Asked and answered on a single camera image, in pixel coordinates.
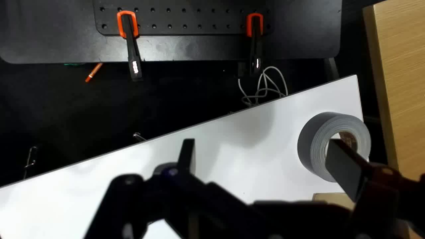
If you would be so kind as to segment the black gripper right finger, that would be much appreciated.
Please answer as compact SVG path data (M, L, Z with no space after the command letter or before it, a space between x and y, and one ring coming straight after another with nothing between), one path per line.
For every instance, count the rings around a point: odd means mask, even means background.
M353 201L359 203L373 195L371 164L341 139L329 140L325 167Z

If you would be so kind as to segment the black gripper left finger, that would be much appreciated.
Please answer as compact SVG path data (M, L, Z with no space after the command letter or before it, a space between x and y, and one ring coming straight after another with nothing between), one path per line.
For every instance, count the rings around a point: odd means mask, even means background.
M191 173L191 161L193 157L193 149L195 149L195 139L185 138L181 142L181 147L180 147L177 161L176 161L176 168L180 173L184 173L184 175Z

